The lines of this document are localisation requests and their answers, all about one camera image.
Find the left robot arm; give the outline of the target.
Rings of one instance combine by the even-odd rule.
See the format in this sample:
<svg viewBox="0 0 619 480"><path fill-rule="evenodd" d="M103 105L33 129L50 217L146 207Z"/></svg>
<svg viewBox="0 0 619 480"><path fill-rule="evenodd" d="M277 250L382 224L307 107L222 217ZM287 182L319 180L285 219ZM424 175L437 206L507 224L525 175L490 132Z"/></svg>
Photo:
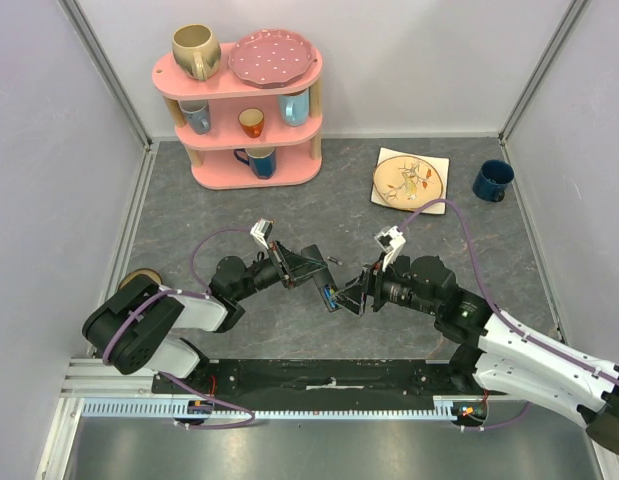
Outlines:
<svg viewBox="0 0 619 480"><path fill-rule="evenodd" d="M274 241L251 265L237 256L219 261L208 293L170 289L140 274L87 318L82 335L121 374L165 371L197 393L208 382L206 357L174 329L225 333L244 315L241 300L275 284L293 289L327 270L316 246L295 253Z"/></svg>

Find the blue battery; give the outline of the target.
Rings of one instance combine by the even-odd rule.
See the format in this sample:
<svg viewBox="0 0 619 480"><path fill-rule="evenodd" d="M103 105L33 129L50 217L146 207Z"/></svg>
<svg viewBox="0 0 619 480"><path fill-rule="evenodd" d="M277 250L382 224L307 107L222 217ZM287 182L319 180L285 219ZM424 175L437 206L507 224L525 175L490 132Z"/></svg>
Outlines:
<svg viewBox="0 0 619 480"><path fill-rule="evenodd" d="M332 307L335 307L335 301L333 300L334 290L333 290L333 289L332 289L329 285L327 285L327 286L324 288L324 291L325 291L325 295L326 295L326 297L327 297L327 300L328 300L329 304L330 304Z"/></svg>

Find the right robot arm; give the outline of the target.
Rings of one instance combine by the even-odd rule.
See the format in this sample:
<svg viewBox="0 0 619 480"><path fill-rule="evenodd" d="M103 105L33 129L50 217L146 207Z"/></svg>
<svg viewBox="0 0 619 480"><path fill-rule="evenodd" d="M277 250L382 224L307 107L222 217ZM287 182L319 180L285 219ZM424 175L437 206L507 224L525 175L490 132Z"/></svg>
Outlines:
<svg viewBox="0 0 619 480"><path fill-rule="evenodd" d="M516 396L560 414L619 455L619 365L541 334L457 284L435 256L400 256L387 268L367 265L333 301L363 314L395 304L434 318L458 348L447 368L456 392L475 388Z"/></svg>

